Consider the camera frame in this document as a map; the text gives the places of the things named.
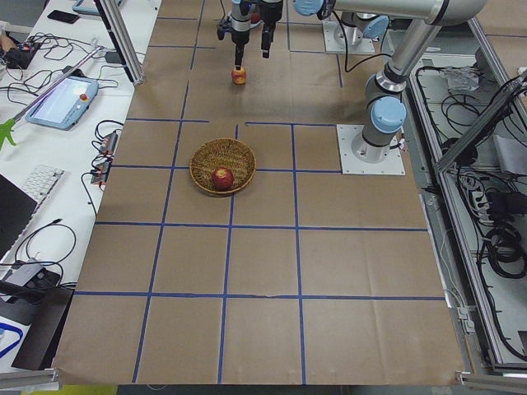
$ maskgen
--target white desk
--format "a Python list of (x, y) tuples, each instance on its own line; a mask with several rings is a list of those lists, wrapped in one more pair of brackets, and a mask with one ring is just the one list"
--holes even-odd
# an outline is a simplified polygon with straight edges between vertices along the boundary
[[(98, 17), (82, 16), (74, 25), (51, 21), (46, 17), (54, 9), (72, 12), (73, 3), (70, 0), (51, 0), (31, 34), (51, 33), (86, 42), (90, 42), (96, 37), (98, 39), (97, 44), (112, 48), (110, 37)], [(157, 10), (149, 0), (126, 0), (120, 9), (134, 48), (139, 53), (145, 53), (156, 20)], [(134, 26), (141, 26), (141, 28), (134, 29)], [(80, 49), (76, 49), (64, 60), (54, 61), (45, 59), (43, 54), (44, 51), (40, 51), (35, 55), (28, 70), (24, 71), (25, 76), (28, 77), (41, 69), (56, 70), (67, 65), (74, 65), (85, 55)], [(55, 49), (52, 55), (60, 57), (60, 49)], [(89, 77), (97, 77), (103, 64), (105, 64), (104, 59), (92, 59), (82, 67), (82, 71)], [(77, 246), (72, 255), (62, 262), (64, 267), (63, 282), (77, 280), (95, 221), (94, 213), (87, 204), (88, 197), (80, 180), (81, 174), (90, 170), (91, 161), (96, 156), (96, 150), (90, 143), (94, 139), (95, 126), (103, 119), (124, 122), (132, 100), (133, 84), (128, 81), (123, 69), (106, 68), (103, 71), (103, 78), (106, 77), (119, 81), (119, 88), (100, 90), (80, 122), (71, 130), (62, 131), (45, 128), (21, 120), (14, 127), (13, 133), (17, 146), (11, 146), (4, 142), (0, 151), (0, 172), (19, 186), (26, 181), (37, 165), (48, 165), (66, 170), (59, 184), (39, 209), (26, 231), (29, 234), (57, 218), (63, 218), (63, 223), (75, 230)], [(0, 86), (6, 86), (11, 82), (13, 80), (9, 76), (5, 76)], [(16, 97), (24, 102), (32, 100), (31, 96), (26, 94), (16, 94)], [(12, 117), (21, 108), (21, 105), (7, 101), (5, 92), (0, 93), (0, 123)], [(100, 132), (105, 135), (117, 127), (118, 125), (114, 124), (101, 125)], [(88, 184), (88, 188), (96, 207), (98, 207), (102, 191), (90, 184)], [(46, 230), (32, 242), (31, 251), (39, 252), (39, 259), (59, 259), (68, 251), (71, 242), (71, 235), (63, 229)], [(11, 252), (5, 257), (4, 262), (10, 263), (13, 260), (13, 252)], [(27, 332), (29, 328), (8, 320), (2, 321), (22, 328), (24, 332)], [(6, 334), (4, 339), (0, 341), (0, 348), (11, 343), (10, 336), (11, 334)], [(18, 347), (0, 359), (0, 372), (16, 370), (11, 367), (11, 364), (17, 351)]]

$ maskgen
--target laptop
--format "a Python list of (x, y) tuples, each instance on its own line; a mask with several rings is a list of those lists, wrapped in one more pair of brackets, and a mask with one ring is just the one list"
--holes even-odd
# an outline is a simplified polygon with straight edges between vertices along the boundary
[(0, 174), (0, 258), (30, 223), (37, 202)]

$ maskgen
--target green clip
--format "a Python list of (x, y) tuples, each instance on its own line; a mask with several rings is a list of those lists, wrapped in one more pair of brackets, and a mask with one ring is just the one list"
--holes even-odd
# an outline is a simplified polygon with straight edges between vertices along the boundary
[(11, 135), (13, 126), (15, 126), (14, 119), (8, 119), (5, 123), (0, 125), (0, 150), (2, 149), (3, 141), (5, 139), (7, 139), (12, 146), (16, 145), (13, 136)]

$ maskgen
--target blue joint cap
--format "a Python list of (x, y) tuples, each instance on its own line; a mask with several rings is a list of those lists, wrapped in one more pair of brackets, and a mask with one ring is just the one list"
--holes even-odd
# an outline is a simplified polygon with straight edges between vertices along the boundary
[(368, 26), (362, 31), (362, 35), (365, 39), (374, 39), (383, 35), (388, 28), (389, 18), (386, 15), (378, 16), (376, 19), (371, 21)]
[(406, 107), (399, 99), (386, 96), (378, 99), (371, 108), (371, 122), (382, 133), (397, 132), (406, 119)]
[(302, 16), (311, 16), (320, 11), (324, 0), (293, 0), (293, 7)]

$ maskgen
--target tablet screen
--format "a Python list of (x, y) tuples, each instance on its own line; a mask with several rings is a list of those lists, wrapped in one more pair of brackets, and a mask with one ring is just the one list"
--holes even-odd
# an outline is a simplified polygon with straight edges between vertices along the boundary
[(33, 118), (61, 123), (69, 111), (77, 104), (79, 95), (86, 93), (89, 82), (66, 78), (44, 100), (32, 114)]

